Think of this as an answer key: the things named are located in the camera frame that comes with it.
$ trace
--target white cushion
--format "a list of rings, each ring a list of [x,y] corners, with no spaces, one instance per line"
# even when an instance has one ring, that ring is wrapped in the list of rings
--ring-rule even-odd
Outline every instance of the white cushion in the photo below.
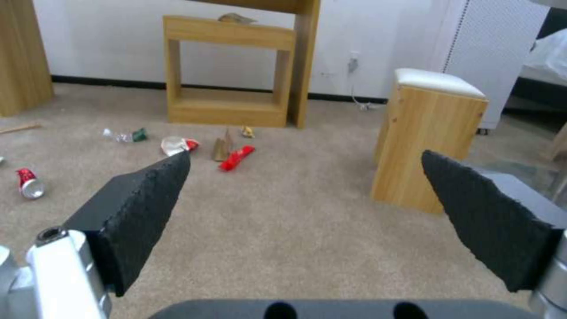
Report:
[[[486,95],[479,89],[465,82],[465,80],[446,73],[417,69],[398,69],[396,70],[396,81],[399,85],[403,86],[470,96],[471,98],[486,98]]]

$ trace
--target white wall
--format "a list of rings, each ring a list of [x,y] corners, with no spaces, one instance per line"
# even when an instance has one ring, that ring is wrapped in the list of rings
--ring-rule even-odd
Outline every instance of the white wall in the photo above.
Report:
[[[452,0],[322,0],[311,92],[388,97],[395,68],[436,69]],[[292,27],[293,16],[184,0],[36,0],[52,74],[164,82],[161,16],[238,12]],[[350,51],[360,68],[347,72]],[[190,43],[183,82],[269,89],[271,51]]]

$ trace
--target white cloth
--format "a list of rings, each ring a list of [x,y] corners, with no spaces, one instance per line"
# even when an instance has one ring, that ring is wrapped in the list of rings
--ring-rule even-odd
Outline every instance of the white cloth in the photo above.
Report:
[[[567,29],[536,41],[525,65],[567,81]]]
[[[396,70],[399,85],[417,87],[419,89],[439,91],[443,93],[464,95],[471,98],[485,99],[486,96],[465,80],[446,73],[437,73],[417,69]]]

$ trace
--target wooden side table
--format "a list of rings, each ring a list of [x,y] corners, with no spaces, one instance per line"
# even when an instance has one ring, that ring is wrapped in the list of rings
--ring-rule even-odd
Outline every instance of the wooden side table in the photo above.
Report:
[[[52,97],[32,0],[0,0],[0,116],[16,115]]]
[[[307,94],[315,51],[320,0],[195,0],[220,5],[295,14],[295,59],[291,76],[291,92],[287,118],[298,128],[305,125]]]
[[[295,53],[295,31],[177,15],[163,17],[163,30],[167,115],[171,122],[263,127],[286,125]],[[180,41],[276,50],[273,93],[182,88]]]

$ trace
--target power outlet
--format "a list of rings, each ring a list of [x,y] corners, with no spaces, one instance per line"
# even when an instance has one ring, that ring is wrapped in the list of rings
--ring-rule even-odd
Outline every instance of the power outlet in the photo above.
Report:
[[[356,71],[358,69],[359,66],[359,56],[360,56],[360,51],[350,51],[350,59],[349,59],[349,74],[354,73],[354,71]]]

